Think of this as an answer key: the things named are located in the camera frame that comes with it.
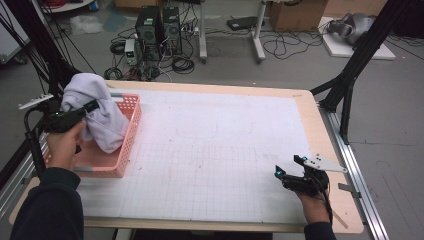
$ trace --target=pink basket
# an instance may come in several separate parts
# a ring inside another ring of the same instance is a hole
[[[124,176],[140,122],[141,108],[140,97],[137,94],[124,93],[119,94],[118,97],[123,97],[123,101],[117,102],[116,105],[130,120],[124,142],[120,148],[111,154],[101,150],[94,140],[84,142],[84,145],[81,146],[81,152],[75,155],[77,163],[74,171],[80,177],[121,178]],[[45,156],[47,156],[46,160],[48,161],[50,158],[48,152]]]

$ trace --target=gray floor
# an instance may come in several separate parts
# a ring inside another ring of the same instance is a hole
[[[106,22],[110,11],[90,13],[81,9],[61,18],[92,14],[98,16],[100,22]],[[95,71],[102,75],[111,66],[110,40],[134,23],[128,20],[115,31],[71,38]],[[210,20],[208,24],[226,29],[224,21]],[[424,58],[424,47],[397,44]],[[386,45],[397,58],[372,60],[360,75],[353,96],[349,139],[389,237],[418,240],[424,236],[424,192],[419,165],[424,156],[421,125],[424,111],[420,110],[424,102],[424,62],[390,43]],[[266,61],[258,65],[251,40],[234,36],[208,36],[208,50],[210,57],[206,64],[194,57],[195,71],[189,75],[171,72],[172,82],[309,90],[337,76],[348,61],[330,57],[321,45],[284,61],[267,54]],[[74,63],[80,70],[90,71],[81,60]],[[170,81],[166,75],[156,80]],[[17,105],[39,93],[40,85],[30,64],[0,67],[0,167],[24,139],[24,113],[18,111]],[[10,225],[5,222],[1,221],[1,239],[6,239],[10,231]],[[86,239],[111,239],[112,234],[112,229],[86,229]],[[360,235],[337,237],[371,239],[367,230]],[[303,239],[303,236],[274,234],[274,239]]]

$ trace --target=right hand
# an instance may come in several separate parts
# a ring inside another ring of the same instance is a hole
[[[80,132],[85,126],[85,120],[82,120],[65,133],[50,133],[47,136],[51,155],[48,167],[59,167],[70,171],[74,169],[76,146],[83,144]]]
[[[315,197],[310,197],[306,194],[297,192],[296,195],[302,202],[303,214],[305,215],[308,224],[330,222],[330,216],[328,215],[327,208],[320,196],[317,195]]]

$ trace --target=desktop computer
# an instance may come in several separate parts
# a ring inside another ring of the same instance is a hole
[[[160,61],[165,40],[160,8],[158,6],[143,6],[135,24],[135,30],[140,42],[141,54],[145,61]]]
[[[180,13],[177,7],[163,9],[163,28],[166,41],[166,53],[178,55],[182,53]]]

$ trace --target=towel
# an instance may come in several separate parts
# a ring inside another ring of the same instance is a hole
[[[87,127],[80,136],[84,141],[94,139],[106,153],[118,149],[125,138],[129,121],[112,100],[104,79],[92,73],[75,74],[65,87],[62,111],[79,109],[96,99],[99,108],[87,113]]]

